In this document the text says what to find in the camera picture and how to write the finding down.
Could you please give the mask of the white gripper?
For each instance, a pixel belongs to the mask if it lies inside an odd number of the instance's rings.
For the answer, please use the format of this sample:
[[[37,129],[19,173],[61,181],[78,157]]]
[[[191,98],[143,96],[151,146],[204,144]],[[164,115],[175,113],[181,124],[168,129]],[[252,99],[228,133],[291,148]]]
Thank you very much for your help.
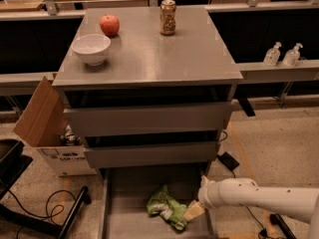
[[[186,208],[182,218],[185,221],[191,221],[194,218],[204,213],[205,208],[211,209],[214,207],[213,196],[215,189],[215,182],[209,181],[209,179],[203,175],[200,181],[200,188],[197,193],[199,201],[193,200]]]

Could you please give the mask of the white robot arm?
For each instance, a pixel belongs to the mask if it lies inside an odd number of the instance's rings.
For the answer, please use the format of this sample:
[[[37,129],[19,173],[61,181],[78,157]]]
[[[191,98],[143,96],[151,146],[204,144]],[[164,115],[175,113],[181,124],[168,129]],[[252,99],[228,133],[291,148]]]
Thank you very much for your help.
[[[259,186],[250,178],[220,181],[201,177],[198,200],[193,200],[182,218],[190,221],[205,209],[219,206],[253,206],[272,211],[310,225],[307,239],[319,239],[319,189]]]

